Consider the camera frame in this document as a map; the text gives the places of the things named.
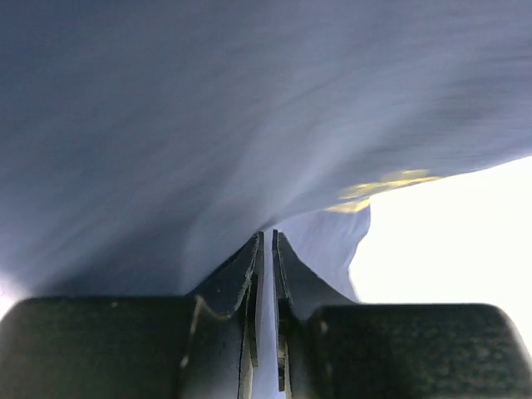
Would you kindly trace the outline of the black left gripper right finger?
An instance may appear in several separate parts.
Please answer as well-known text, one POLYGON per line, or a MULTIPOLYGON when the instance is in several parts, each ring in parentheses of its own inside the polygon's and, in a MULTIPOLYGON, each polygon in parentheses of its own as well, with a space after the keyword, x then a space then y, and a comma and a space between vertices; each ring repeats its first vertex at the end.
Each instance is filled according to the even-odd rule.
POLYGON ((278 388, 288 398, 528 398, 514 324, 481 303, 360 304, 272 240, 278 388))

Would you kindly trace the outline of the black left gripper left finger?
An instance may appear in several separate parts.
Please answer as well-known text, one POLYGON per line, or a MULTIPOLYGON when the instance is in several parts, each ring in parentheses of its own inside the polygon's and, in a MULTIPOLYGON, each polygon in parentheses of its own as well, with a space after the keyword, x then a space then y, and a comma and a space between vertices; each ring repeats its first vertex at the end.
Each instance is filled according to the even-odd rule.
POLYGON ((180 297, 29 298, 1 321, 4 398, 249 398, 264 237, 180 297))

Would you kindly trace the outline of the blue denim pillowcase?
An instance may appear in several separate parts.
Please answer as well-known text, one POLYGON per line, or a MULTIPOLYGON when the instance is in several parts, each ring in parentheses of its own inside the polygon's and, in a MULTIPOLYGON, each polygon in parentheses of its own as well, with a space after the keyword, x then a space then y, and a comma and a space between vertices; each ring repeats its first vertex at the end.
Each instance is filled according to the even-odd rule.
POLYGON ((1 4, 8 311, 185 296, 262 234, 249 398, 288 398, 275 232, 359 303, 370 197, 530 151, 528 1, 1 4))

